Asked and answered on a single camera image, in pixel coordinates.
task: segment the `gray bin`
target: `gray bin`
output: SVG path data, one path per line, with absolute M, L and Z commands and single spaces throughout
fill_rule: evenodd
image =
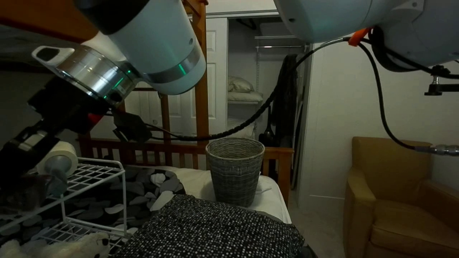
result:
M 205 147 L 218 203 L 252 205 L 264 151 L 261 142 L 244 138 L 223 138 Z

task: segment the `chair cushion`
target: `chair cushion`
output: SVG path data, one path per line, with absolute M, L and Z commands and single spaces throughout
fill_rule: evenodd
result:
M 457 258 L 459 234 L 421 208 L 378 201 L 371 243 L 419 258 Z

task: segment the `white wire rack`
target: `white wire rack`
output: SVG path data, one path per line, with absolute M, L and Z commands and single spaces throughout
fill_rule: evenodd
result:
M 66 216 L 66 207 L 64 203 L 92 190 L 96 188 L 104 183 L 109 183 L 117 177 L 122 177 L 122 200 L 123 200 L 123 224 L 120 228 L 113 227 L 104 227 L 99 224 L 90 224 L 86 221 L 74 220 Z M 60 233 L 56 238 L 51 238 L 48 234 L 41 236 L 43 240 L 47 240 L 50 243 L 56 241 L 69 241 L 71 237 L 76 236 L 84 236 L 96 231 L 107 231 L 113 236 L 113 233 L 117 233 L 117 236 L 126 236 L 126 178 L 124 178 L 124 170 L 123 167 L 116 161 L 102 161 L 102 160 L 87 160 L 80 158 L 76 173 L 71 178 L 67 181 L 67 193 L 59 198 L 59 200 L 50 200 L 43 207 L 31 211 L 31 213 L 23 213 L 15 216 L 0 216 L 0 233 L 7 231 L 13 228 L 14 226 L 27 221 L 33 218 L 37 214 L 41 214 L 50 208 L 54 208 L 56 205 L 60 205 L 61 210 L 61 224 L 53 227 L 48 234 Z

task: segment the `floor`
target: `floor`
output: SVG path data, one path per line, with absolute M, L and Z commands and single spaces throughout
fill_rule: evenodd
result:
M 288 198 L 292 224 L 302 234 L 318 258 L 344 258 L 343 201 L 314 198 L 307 211 L 299 211 L 295 193 Z

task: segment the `pillow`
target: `pillow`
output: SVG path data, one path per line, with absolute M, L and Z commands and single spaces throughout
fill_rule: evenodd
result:
M 248 94 L 248 92 L 254 92 L 254 88 L 249 82 L 241 79 L 241 78 L 235 78 L 235 76 L 229 76 L 228 79 L 228 92 L 242 92 L 242 94 Z
M 259 213 L 176 195 L 114 257 L 282 257 L 304 254 L 292 227 Z

